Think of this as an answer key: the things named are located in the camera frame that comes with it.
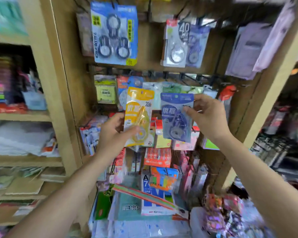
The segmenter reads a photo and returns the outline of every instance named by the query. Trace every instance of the blue package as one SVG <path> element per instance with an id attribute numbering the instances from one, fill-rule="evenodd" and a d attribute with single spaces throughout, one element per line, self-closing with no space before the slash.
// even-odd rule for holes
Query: blue package
<path id="1" fill-rule="evenodd" d="M 91 3 L 95 62 L 134 66 L 138 54 L 138 18 L 135 6 Z"/>
<path id="2" fill-rule="evenodd" d="M 207 39 L 210 33 L 210 27 L 200 27 L 191 25 L 189 34 L 186 66 L 200 68 L 204 56 Z"/>
<path id="3" fill-rule="evenodd" d="M 192 119 L 183 111 L 193 107 L 193 94 L 161 94 L 162 131 L 165 139 L 191 141 Z"/>
<path id="4" fill-rule="evenodd" d="M 118 110 L 126 110 L 127 104 L 127 92 L 129 87 L 142 88 L 144 82 L 143 77 L 137 76 L 118 76 L 117 77 L 117 88 L 118 88 Z"/>

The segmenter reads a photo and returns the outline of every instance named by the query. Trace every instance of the store shelf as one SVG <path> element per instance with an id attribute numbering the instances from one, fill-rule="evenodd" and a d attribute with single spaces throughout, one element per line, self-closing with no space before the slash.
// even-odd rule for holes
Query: store shelf
<path id="1" fill-rule="evenodd" d="M 61 157 L 44 156 L 5 156 L 0 155 L 0 166 L 20 167 L 62 167 Z"/>
<path id="2" fill-rule="evenodd" d="M 13 226 L 19 223 L 24 216 L 13 216 L 18 207 L 0 207 L 0 226 Z"/>
<path id="3" fill-rule="evenodd" d="M 28 36 L 24 35 L 2 35 L 0 34 L 0 43 L 15 45 L 30 45 Z"/>
<path id="4" fill-rule="evenodd" d="M 43 200 L 61 186 L 62 183 L 44 182 L 40 192 L 36 195 L 5 195 L 3 194 L 4 190 L 0 190 L 0 200 Z"/>
<path id="5" fill-rule="evenodd" d="M 0 113 L 0 120 L 51 122 L 48 111 L 28 111 L 26 114 Z"/>

